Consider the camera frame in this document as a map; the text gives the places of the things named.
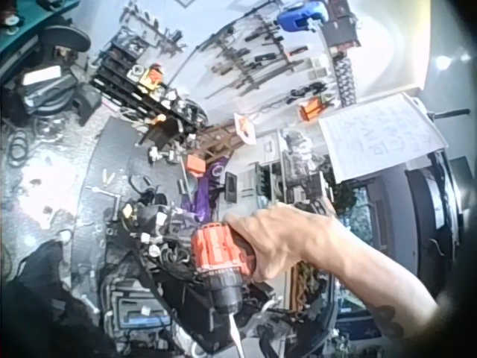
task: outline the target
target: orange drill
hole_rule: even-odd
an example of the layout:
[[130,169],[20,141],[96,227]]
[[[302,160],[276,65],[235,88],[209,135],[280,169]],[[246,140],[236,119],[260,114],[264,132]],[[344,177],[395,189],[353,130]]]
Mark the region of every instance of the orange drill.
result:
[[252,247],[230,227],[214,222],[201,227],[192,237],[195,265],[212,304],[221,315],[230,319],[230,335],[243,357],[240,334],[233,315],[241,309],[241,288],[255,270],[256,258]]

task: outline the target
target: paper sign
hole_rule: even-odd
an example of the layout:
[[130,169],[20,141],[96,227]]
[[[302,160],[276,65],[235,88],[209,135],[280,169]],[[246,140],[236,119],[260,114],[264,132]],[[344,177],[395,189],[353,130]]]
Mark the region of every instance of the paper sign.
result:
[[447,147],[446,140],[404,94],[358,104],[320,119],[337,183]]
[[256,136],[255,136],[255,126],[249,119],[245,116],[241,116],[240,114],[235,113],[233,115],[236,123],[236,132],[238,136],[240,136],[241,140],[244,141],[245,144],[248,145],[255,145],[256,144]]

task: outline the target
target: blue tool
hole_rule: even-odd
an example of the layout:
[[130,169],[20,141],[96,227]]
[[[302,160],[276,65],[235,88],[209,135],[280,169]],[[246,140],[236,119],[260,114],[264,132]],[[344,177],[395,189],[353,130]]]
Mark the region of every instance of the blue tool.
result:
[[277,17],[278,25],[287,32],[310,31],[311,24],[316,22],[324,23],[328,20],[328,10],[321,1],[297,3]]

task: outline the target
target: metal rod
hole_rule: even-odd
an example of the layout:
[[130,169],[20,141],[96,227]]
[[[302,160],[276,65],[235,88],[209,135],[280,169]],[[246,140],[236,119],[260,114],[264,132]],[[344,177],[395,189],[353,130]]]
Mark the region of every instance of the metal rod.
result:
[[233,314],[229,315],[230,320],[230,336],[232,337],[233,342],[236,344],[238,356],[240,358],[245,358],[244,349],[241,346],[240,332],[237,328],[236,320],[233,318]]
[[195,53],[198,51],[199,49],[199,46],[197,46],[196,48],[194,48],[194,51],[191,52],[191,54],[186,58],[186,60],[183,62],[182,65],[180,65],[179,69],[177,69],[176,73],[174,73],[174,75],[172,76],[171,80],[169,81],[169,83],[167,84],[168,87],[170,87],[172,85],[172,82],[174,82],[174,80],[176,79],[176,77],[182,72],[182,70],[184,69],[184,67],[186,67],[187,63],[191,60],[192,56],[195,55]]
[[434,119],[442,119],[442,118],[457,117],[457,116],[468,116],[468,115],[470,115],[470,110],[466,108],[465,110],[451,110],[449,112],[435,113]]

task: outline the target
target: drill chuck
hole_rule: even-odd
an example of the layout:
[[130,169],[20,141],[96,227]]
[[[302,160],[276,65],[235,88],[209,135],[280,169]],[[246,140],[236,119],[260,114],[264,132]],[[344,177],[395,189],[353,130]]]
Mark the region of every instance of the drill chuck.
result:
[[239,267],[209,271],[203,278],[219,315],[236,314],[240,311],[241,287],[244,281]]

